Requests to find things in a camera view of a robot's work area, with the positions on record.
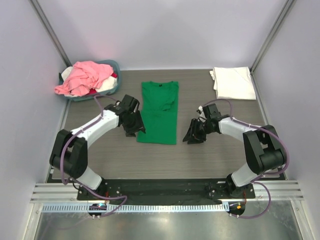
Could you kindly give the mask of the green t-shirt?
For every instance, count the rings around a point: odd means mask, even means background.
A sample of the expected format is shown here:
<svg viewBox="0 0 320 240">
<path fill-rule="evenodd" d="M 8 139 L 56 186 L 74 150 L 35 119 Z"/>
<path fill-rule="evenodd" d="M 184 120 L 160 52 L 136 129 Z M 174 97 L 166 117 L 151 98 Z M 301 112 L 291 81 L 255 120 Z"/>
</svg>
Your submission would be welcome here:
<svg viewBox="0 0 320 240">
<path fill-rule="evenodd" d="M 137 142 L 175 145 L 179 105 L 179 83 L 146 81 L 141 83 L 143 106 L 141 117 L 145 133 L 139 132 Z"/>
</svg>

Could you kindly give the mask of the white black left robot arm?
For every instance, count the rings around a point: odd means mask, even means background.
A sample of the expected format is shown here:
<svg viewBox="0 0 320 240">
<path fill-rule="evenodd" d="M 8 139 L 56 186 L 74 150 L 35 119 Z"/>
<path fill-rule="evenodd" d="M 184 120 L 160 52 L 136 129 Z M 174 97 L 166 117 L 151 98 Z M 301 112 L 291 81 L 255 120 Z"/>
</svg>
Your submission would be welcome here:
<svg viewBox="0 0 320 240">
<path fill-rule="evenodd" d="M 84 125 L 73 130 L 60 130 L 55 138 L 49 163 L 60 171 L 63 184 L 73 180 L 93 191 L 101 190 L 104 179 L 89 167 L 90 146 L 107 132 L 123 127 L 127 137 L 145 133 L 146 129 L 139 111 L 140 102 L 125 95 L 121 101 L 102 107 L 94 96 L 100 113 Z"/>
</svg>

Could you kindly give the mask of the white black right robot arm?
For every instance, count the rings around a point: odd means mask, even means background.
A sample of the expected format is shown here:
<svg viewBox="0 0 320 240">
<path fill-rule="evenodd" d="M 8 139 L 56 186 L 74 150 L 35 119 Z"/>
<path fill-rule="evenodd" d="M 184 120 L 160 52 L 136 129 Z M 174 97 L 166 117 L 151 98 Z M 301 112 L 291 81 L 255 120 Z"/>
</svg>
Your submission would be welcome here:
<svg viewBox="0 0 320 240">
<path fill-rule="evenodd" d="M 256 126 L 237 120 L 228 114 L 222 115 L 216 104 L 200 106 L 199 116 L 190 122 L 183 138 L 187 144 L 201 144 L 207 135 L 218 133 L 233 137 L 244 144 L 246 163 L 225 180 L 228 195 L 236 197 L 271 170 L 287 163 L 287 151 L 272 125 Z"/>
</svg>

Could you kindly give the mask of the white t-shirt in basket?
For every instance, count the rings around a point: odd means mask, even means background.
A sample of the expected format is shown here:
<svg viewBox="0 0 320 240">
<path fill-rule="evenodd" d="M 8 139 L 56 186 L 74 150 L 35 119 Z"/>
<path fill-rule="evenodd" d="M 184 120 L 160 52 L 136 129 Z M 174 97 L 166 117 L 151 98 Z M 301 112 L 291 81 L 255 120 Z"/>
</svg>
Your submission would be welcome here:
<svg viewBox="0 0 320 240">
<path fill-rule="evenodd" d="M 102 85 L 99 88 L 96 88 L 95 91 L 97 93 L 102 93 L 105 91 L 110 91 L 113 88 L 115 88 L 118 84 L 118 80 L 116 77 L 110 76 L 109 78 L 106 78 Z"/>
</svg>

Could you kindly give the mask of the red t-shirt in basket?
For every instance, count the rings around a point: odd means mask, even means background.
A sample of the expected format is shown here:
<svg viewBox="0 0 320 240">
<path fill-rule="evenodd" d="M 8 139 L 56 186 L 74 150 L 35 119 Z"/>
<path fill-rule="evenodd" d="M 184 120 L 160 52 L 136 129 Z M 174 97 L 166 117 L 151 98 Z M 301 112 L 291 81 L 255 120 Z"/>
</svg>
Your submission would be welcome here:
<svg viewBox="0 0 320 240">
<path fill-rule="evenodd" d="M 118 79 L 118 75 L 117 75 L 115 72 L 114 72 L 111 76 L 113 76 L 113 77 L 115 77 L 115 78 Z M 82 97 L 89 97 L 89 96 L 95 95 L 95 94 L 97 94 L 97 93 L 101 93 L 101 92 L 96 92 L 96 88 L 92 88 L 92 89 L 90 89 L 90 91 L 89 91 L 88 94 L 81 96 L 81 98 L 82 98 Z"/>
</svg>

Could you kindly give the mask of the folded white t-shirt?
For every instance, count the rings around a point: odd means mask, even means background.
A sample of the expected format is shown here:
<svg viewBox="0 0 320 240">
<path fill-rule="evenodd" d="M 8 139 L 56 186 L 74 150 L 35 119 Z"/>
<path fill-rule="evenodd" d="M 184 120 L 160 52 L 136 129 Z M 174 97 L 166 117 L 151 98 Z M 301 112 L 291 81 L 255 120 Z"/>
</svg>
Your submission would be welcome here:
<svg viewBox="0 0 320 240">
<path fill-rule="evenodd" d="M 209 71 L 218 99 L 255 101 L 250 69 L 246 67 L 214 67 Z"/>
</svg>

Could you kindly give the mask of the teal plastic laundry basket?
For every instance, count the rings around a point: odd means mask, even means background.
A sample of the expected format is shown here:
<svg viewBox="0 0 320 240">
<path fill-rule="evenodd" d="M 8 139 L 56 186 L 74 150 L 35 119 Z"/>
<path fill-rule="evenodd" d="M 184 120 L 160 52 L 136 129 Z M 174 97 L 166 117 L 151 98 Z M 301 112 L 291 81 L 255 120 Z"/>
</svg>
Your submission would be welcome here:
<svg viewBox="0 0 320 240">
<path fill-rule="evenodd" d="M 104 91 L 102 93 L 96 93 L 95 95 L 106 96 L 106 95 L 112 95 L 112 94 L 116 93 L 121 85 L 121 82 L 122 82 L 121 71 L 120 71 L 118 63 L 116 63 L 114 60 L 103 60 L 103 61 L 92 61 L 92 62 L 95 62 L 98 64 L 110 65 L 113 67 L 114 72 L 118 75 L 116 87 L 114 87 L 113 89 L 111 89 L 109 91 Z M 60 85 L 63 82 L 60 80 L 60 74 L 58 75 L 58 77 L 59 77 L 59 84 L 58 85 Z M 67 97 L 67 96 L 64 96 L 64 97 L 66 97 L 67 99 L 74 101 L 74 102 L 80 102 L 80 101 L 89 100 L 89 99 L 93 98 L 93 96 L 95 96 L 95 95 L 85 96 L 85 97 Z"/>
</svg>

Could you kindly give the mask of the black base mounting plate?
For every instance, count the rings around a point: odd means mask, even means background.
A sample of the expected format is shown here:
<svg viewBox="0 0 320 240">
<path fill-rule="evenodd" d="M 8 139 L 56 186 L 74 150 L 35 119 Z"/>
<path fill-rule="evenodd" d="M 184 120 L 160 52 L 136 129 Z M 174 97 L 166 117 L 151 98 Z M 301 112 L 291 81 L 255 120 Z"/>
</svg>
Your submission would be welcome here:
<svg viewBox="0 0 320 240">
<path fill-rule="evenodd" d="M 103 179 L 94 192 L 103 197 L 120 197 L 129 200 L 134 197 L 145 200 L 171 198 L 181 200 L 190 196 L 195 199 L 254 199 L 256 197 L 251 183 L 235 187 L 224 178 L 180 178 L 180 179 Z"/>
</svg>

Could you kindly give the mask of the pink t-shirt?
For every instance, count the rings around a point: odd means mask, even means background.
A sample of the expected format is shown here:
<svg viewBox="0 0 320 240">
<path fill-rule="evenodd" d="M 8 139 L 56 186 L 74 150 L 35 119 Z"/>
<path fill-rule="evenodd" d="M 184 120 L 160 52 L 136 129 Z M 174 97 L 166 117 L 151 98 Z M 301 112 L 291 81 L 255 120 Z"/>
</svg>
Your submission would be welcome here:
<svg viewBox="0 0 320 240">
<path fill-rule="evenodd" d="M 90 89 L 99 88 L 105 79 L 115 73 L 111 65 L 93 61 L 78 61 L 72 67 L 67 79 L 54 88 L 57 95 L 71 98 L 84 96 Z"/>
</svg>

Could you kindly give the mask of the cream t-shirt in basket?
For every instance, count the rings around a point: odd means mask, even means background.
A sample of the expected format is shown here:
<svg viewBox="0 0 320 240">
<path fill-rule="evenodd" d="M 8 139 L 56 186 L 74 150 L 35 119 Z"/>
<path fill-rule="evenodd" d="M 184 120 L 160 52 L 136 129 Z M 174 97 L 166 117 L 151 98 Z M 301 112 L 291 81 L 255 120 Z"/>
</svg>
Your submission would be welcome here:
<svg viewBox="0 0 320 240">
<path fill-rule="evenodd" d="M 72 66 L 67 67 L 62 73 L 60 73 L 59 79 L 62 82 L 64 82 L 68 78 L 72 70 L 73 70 Z"/>
</svg>

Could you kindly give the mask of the aluminium front crossbar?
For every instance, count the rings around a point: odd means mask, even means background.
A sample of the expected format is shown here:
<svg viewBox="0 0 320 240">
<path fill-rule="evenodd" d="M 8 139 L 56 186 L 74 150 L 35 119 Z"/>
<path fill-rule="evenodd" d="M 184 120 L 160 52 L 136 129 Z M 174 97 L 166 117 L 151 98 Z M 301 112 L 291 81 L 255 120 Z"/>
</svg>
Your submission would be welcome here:
<svg viewBox="0 0 320 240">
<path fill-rule="evenodd" d="M 110 181 L 107 185 L 108 199 L 127 196 L 128 205 L 204 205 L 212 201 L 274 201 L 302 200 L 303 194 L 297 181 L 262 181 L 251 184 L 245 190 L 229 194 L 222 181 L 216 183 L 142 183 Z M 31 195 L 32 203 L 97 202 L 100 198 L 78 185 L 61 183 L 38 183 Z"/>
</svg>

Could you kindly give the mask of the aluminium frame rail left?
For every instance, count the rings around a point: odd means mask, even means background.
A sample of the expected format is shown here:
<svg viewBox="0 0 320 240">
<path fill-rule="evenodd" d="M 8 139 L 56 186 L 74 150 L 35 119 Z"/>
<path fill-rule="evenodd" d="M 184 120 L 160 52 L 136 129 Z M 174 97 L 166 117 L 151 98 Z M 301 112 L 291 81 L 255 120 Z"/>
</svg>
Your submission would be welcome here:
<svg viewBox="0 0 320 240">
<path fill-rule="evenodd" d="M 36 15 L 38 16 L 42 26 L 44 27 L 45 31 L 47 32 L 50 40 L 52 41 L 55 49 L 57 50 L 59 56 L 61 57 L 62 61 L 67 67 L 71 67 L 72 63 L 67 56 L 66 51 L 64 50 L 58 36 L 56 35 L 49 19 L 47 18 L 43 8 L 41 7 L 38 0 L 29 0 L 30 5 L 32 6 L 33 10 L 35 11 Z"/>
</svg>

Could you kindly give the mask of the aluminium frame post right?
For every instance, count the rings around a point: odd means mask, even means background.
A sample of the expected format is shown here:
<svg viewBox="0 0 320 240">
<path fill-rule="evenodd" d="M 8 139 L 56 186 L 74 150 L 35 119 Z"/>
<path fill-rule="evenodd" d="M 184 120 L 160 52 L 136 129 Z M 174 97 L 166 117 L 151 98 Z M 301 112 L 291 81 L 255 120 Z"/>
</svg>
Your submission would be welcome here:
<svg viewBox="0 0 320 240">
<path fill-rule="evenodd" d="M 262 59 L 266 55 L 268 49 L 271 47 L 274 39 L 276 38 L 277 34 L 279 33 L 282 25 L 284 24 L 286 18 L 290 14 L 290 12 L 296 2 L 297 2 L 296 0 L 286 0 L 284 2 L 284 5 L 282 6 L 279 14 L 277 15 L 275 22 L 273 23 L 266 39 L 264 40 L 255 60 L 250 68 L 250 72 L 252 74 L 257 70 L 259 64 L 261 63 Z"/>
</svg>

